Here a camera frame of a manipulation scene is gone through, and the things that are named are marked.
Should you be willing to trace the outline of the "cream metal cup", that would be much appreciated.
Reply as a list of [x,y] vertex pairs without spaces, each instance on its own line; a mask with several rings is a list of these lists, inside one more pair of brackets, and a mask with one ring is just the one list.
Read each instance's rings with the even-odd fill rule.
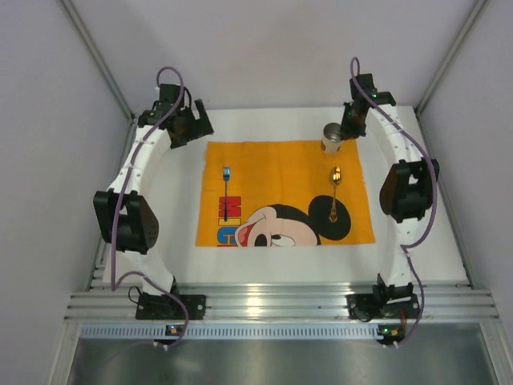
[[326,124],[322,130],[321,149],[326,154],[336,154],[342,144],[341,125],[338,123]]

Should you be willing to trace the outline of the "blue plastic fork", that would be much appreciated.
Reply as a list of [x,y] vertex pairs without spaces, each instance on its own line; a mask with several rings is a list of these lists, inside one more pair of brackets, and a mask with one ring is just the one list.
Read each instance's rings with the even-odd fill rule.
[[231,177],[231,169],[229,166],[224,165],[222,170],[224,180],[224,221],[228,220],[228,182]]

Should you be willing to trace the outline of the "gold metal spoon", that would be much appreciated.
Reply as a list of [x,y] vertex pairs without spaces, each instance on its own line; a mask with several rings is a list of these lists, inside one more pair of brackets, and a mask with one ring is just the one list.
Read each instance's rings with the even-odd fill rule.
[[333,188],[333,197],[332,197],[332,204],[331,209],[329,213],[329,220],[332,223],[337,222],[337,187],[341,183],[341,168],[338,166],[335,166],[332,168],[329,174],[329,182],[332,185]]

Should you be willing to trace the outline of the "orange Mickey Mouse placemat cloth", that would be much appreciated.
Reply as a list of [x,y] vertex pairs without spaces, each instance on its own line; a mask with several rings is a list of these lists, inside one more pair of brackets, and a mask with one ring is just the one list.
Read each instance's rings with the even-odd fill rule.
[[[364,245],[375,241],[355,141],[328,155],[314,140],[211,142],[204,156],[196,245],[286,247]],[[223,166],[228,182],[224,221]],[[341,168],[337,222],[329,220],[329,174]]]

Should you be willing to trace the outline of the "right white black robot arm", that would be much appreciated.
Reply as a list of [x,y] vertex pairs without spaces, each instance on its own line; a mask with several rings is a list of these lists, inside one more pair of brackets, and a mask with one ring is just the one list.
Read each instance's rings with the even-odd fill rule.
[[438,161],[406,131],[393,96],[378,91],[371,74],[353,75],[349,87],[352,100],[344,104],[341,138],[356,140],[371,132],[389,168],[378,197],[388,230],[377,286],[405,290],[412,285],[407,251],[426,239],[418,234],[422,219],[436,213]]

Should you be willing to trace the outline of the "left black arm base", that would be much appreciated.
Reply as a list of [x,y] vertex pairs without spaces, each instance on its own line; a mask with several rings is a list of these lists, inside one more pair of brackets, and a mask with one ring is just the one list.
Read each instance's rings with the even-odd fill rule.
[[[190,320],[202,320],[206,311],[206,296],[203,294],[173,294],[184,304]],[[128,298],[136,304],[137,320],[185,320],[185,311],[178,302],[168,296],[151,295],[133,286],[129,289]]]

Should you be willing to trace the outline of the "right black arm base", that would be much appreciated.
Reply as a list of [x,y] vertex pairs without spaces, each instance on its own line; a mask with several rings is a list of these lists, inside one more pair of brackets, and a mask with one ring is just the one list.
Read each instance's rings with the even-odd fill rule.
[[381,274],[378,274],[370,293],[350,294],[346,301],[349,318],[361,322],[370,322],[378,318],[396,319],[402,314],[408,319],[413,319],[420,313],[413,283],[387,285]]

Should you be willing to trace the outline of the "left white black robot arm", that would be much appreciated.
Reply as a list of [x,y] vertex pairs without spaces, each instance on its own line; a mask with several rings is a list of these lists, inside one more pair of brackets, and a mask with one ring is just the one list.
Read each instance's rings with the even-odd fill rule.
[[110,283],[117,290],[134,276],[150,295],[165,295],[176,284],[155,251],[159,220],[146,193],[164,154],[211,135],[213,127],[201,99],[184,85],[161,84],[158,99],[138,118],[135,137],[116,178],[93,197],[102,239],[111,248]]

